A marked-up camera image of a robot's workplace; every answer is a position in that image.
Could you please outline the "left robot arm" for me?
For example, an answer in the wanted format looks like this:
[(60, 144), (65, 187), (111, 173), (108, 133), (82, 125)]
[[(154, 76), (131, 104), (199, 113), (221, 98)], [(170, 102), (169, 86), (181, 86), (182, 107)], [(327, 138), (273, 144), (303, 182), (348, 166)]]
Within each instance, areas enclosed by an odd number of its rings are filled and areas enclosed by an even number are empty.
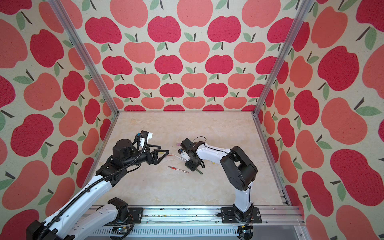
[(133, 141), (117, 141), (112, 155), (78, 194), (44, 221), (34, 221), (27, 227), (27, 239), (84, 240), (103, 226), (116, 228), (120, 240), (127, 237), (137, 221), (127, 203), (117, 197), (85, 219), (82, 216), (130, 172), (129, 167), (137, 170), (142, 163), (157, 165), (169, 154), (161, 146), (149, 145), (148, 140), (149, 137), (141, 133)]

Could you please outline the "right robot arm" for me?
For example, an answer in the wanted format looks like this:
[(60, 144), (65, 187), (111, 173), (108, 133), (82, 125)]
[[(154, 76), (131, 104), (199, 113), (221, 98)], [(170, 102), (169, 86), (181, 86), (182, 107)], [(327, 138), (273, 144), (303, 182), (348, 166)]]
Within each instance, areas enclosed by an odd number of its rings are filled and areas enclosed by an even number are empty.
[(258, 169), (247, 154), (238, 146), (222, 149), (210, 146), (205, 141), (193, 142), (186, 138), (178, 150), (186, 161), (185, 166), (196, 171), (205, 168), (205, 161), (220, 164), (231, 185), (235, 188), (234, 215), (239, 223), (251, 221), (254, 203), (251, 202), (251, 190)]

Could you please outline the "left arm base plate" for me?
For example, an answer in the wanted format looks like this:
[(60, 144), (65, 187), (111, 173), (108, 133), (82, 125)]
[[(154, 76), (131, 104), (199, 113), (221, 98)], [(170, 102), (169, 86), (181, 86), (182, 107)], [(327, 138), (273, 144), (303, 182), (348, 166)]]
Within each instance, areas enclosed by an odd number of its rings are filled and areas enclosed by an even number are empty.
[(106, 226), (140, 224), (143, 217), (143, 208), (121, 208), (118, 209), (117, 217), (106, 224)]

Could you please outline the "aluminium front rail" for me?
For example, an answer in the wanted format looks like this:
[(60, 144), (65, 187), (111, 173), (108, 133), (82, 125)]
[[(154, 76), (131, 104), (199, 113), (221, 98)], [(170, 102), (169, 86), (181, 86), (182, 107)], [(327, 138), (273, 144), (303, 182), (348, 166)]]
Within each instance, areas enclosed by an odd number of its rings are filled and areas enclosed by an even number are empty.
[[(128, 206), (143, 208), (139, 226), (236, 226), (223, 224), (220, 211), (232, 206)], [(253, 226), (303, 226), (304, 218), (298, 207), (293, 206), (254, 206), (260, 210), (261, 224)]]

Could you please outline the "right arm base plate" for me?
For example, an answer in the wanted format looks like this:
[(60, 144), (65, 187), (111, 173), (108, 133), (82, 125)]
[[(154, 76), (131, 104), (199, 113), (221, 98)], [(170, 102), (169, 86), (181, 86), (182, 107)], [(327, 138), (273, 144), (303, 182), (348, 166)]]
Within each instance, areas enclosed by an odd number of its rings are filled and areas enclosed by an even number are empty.
[(220, 211), (223, 224), (261, 224), (260, 210), (250, 207), (246, 212), (241, 212), (235, 207), (222, 207)]

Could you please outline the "left aluminium corner post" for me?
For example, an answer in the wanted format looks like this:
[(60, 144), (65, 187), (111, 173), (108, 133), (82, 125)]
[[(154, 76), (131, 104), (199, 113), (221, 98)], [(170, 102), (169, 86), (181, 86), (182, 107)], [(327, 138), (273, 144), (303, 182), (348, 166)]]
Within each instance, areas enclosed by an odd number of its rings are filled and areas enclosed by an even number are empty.
[(64, 5), (61, 3), (61, 1), (49, 0), (48, 2), (52, 7), (59, 22), (61, 23), (62, 27), (64, 28), (67, 35), (69, 36), (69, 39), (72, 41), (74, 47), (76, 48), (81, 60), (85, 64), (85, 67), (87, 68), (89, 74), (91, 75), (99, 91), (101, 92), (101, 95), (103, 96), (104, 100), (106, 101), (109, 108), (111, 109), (112, 114), (115, 117), (118, 117), (120, 112), (117, 108), (117, 105), (114, 102), (103, 78), (101, 77), (100, 73), (96, 69), (96, 66), (94, 64), (94, 61), (92, 60), (91, 55), (89, 54), (87, 48), (85, 47), (84, 43), (79, 37), (75, 26), (73, 25), (69, 15), (67, 14), (64, 8)]

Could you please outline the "aluminium corner post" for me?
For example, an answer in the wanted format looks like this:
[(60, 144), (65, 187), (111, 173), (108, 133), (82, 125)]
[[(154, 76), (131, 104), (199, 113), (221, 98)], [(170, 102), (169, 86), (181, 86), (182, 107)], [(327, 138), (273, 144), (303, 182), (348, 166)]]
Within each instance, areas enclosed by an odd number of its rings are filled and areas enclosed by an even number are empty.
[(254, 118), (258, 116), (259, 111), (261, 110), (262, 105), (267, 98), (267, 95), (273, 85), (274, 80), (277, 79), (277, 74), (280, 72), (286, 56), (289, 54), (290, 50), (293, 50), (293, 42), (296, 39), (300, 28), (303, 25), (303, 22), (306, 19), (308, 12), (310, 11), (310, 8), (314, 2), (315, 1), (310, 0), (301, 1), (302, 4), (300, 5), (296, 17), (293, 20), (292, 26), (287, 34), (286, 40), (284, 41), (281, 50), (279, 51), (272, 71), (267, 77), (267, 81), (265, 83), (261, 96), (258, 98), (257, 105), (252, 113), (252, 116)]
[(85, 47), (84, 43), (79, 37), (75, 26), (73, 25), (69, 15), (67, 14), (64, 8), (64, 5), (61, 3), (61, 1), (49, 0), (48, 2), (52, 7), (59, 22), (61, 23), (62, 27), (64, 28), (67, 35), (69, 36), (69, 39), (72, 41), (74, 47), (76, 48), (81, 60), (85, 64), (85, 67), (87, 68), (89, 74), (91, 75), (99, 91), (101, 92), (101, 95), (103, 96), (104, 100), (106, 101), (109, 108), (111, 109), (112, 114), (115, 117), (118, 117), (120, 112), (117, 108), (117, 105), (114, 102), (103, 78), (101, 77), (100, 73), (96, 69), (96, 66), (94, 64), (94, 61), (92, 60), (91, 55), (89, 54), (87, 48)]

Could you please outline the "right aluminium corner post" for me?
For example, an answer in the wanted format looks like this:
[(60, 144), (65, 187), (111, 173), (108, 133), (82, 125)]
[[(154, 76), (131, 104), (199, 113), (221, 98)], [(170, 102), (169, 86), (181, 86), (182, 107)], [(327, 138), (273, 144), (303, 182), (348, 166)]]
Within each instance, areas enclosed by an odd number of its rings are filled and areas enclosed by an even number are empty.
[(293, 42), (296, 39), (300, 28), (303, 25), (303, 22), (306, 19), (308, 12), (310, 11), (310, 8), (314, 2), (315, 1), (310, 0), (301, 1), (302, 4), (300, 5), (296, 17), (293, 20), (292, 26), (287, 34), (286, 40), (284, 41), (281, 50), (279, 51), (272, 71), (267, 77), (267, 81), (265, 83), (261, 96), (258, 98), (257, 105), (252, 113), (252, 116), (254, 118), (258, 116), (259, 111), (261, 110), (262, 105), (267, 98), (267, 95), (273, 85), (274, 80), (277, 79), (277, 74), (280, 72), (286, 56), (289, 54), (290, 50), (293, 50)]

